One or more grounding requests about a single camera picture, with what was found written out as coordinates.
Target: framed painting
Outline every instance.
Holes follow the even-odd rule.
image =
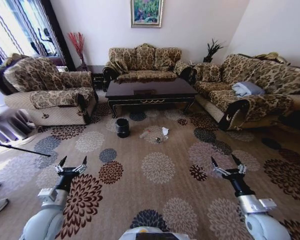
[[[130,0],[132,28],[161,28],[164,0]]]

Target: floor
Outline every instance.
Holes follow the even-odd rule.
[[[200,108],[187,115],[167,106],[137,111],[123,107],[131,134],[116,135],[115,119],[100,92],[90,125],[39,127],[21,147],[0,153],[0,240],[18,239],[41,206],[37,195],[57,181],[54,165],[88,169],[77,177],[64,210],[57,239],[116,240],[127,229],[153,226],[186,233],[192,239],[251,239],[244,217],[225,179],[212,171],[211,156],[222,168],[234,168],[231,154],[247,166],[246,183],[258,198],[272,198],[271,216],[300,239],[300,133],[278,127],[224,132]],[[169,129],[168,139],[162,127]]]

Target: vase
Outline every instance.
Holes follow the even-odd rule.
[[[211,61],[212,61],[212,57],[210,57],[210,56],[205,56],[204,58],[203,58],[203,62],[204,63],[211,63]]]
[[[80,62],[81,62],[81,69],[82,69],[83,71],[87,71],[88,68],[87,68],[87,64],[86,64],[86,62],[85,62],[85,58],[84,58],[83,55],[80,56]]]

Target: folded towel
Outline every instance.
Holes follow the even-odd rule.
[[[232,86],[237,97],[265,94],[265,90],[249,81],[237,82]]]

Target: side table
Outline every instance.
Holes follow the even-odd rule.
[[[87,65],[86,70],[82,69],[81,66],[77,67],[77,71],[88,71],[91,72],[92,85],[94,89],[102,89],[104,92],[107,91],[106,81],[104,77],[104,65]]]

